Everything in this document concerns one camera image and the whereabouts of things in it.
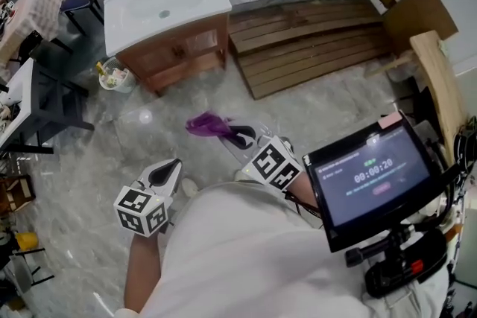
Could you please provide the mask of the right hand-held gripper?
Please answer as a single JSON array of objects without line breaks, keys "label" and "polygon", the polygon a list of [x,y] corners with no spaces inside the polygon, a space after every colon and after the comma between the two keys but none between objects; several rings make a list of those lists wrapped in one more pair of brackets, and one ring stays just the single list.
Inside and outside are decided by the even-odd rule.
[{"label": "right hand-held gripper", "polygon": [[284,191],[303,172],[303,167],[296,160],[291,145],[279,136],[268,139],[253,156],[257,142],[262,136],[267,135],[268,131],[250,125],[235,125],[230,129],[232,135],[222,136],[219,141],[240,164],[246,164],[241,172],[252,180]]}]

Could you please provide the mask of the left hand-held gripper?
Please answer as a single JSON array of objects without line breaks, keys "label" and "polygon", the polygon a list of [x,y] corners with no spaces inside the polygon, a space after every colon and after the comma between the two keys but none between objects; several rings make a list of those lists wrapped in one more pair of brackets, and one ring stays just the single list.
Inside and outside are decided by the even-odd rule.
[{"label": "left hand-held gripper", "polygon": [[144,169],[139,181],[123,186],[113,204],[121,226],[146,238],[162,232],[170,221],[182,167],[180,159],[167,159]]}]

